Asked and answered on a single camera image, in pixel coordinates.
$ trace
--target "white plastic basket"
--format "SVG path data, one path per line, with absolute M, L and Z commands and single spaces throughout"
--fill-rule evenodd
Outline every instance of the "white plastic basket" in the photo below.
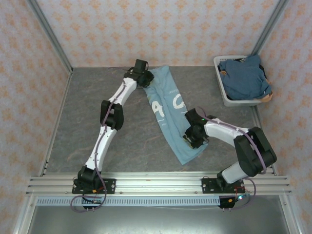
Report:
M 217 56 L 214 58 L 214 67 L 215 67 L 215 71 L 216 71 L 216 76 L 218 79 L 218 84 L 219 84 L 219 87 L 221 90 L 221 95 L 222 95 L 223 103 L 225 106 L 229 106 L 229 107 L 231 107 L 231 106 L 256 106 L 256 105 L 261 103 L 261 101 L 259 101 L 259 100 L 232 101 L 226 97 L 226 93 L 225 93 L 225 90 L 223 87 L 221 76 L 220 76 L 220 73 L 218 70 L 218 65 L 221 61 L 225 61 L 228 59 L 234 60 L 234 59 L 240 59 L 240 58 L 245 58 L 245 57 L 247 57 L 247 56 L 245 56 L 245 55 L 223 55 L 223 56 Z

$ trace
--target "wall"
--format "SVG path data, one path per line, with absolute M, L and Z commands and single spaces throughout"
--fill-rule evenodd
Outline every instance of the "wall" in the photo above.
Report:
M 312 233 L 312 2 L 292 0 L 261 51 L 275 95 L 260 106 L 264 129 L 290 175 Z
M 25 0 L 0 2 L 0 233 L 13 231 L 37 176 L 68 73 Z
M 213 65 L 251 53 L 278 0 L 39 0 L 74 67 Z

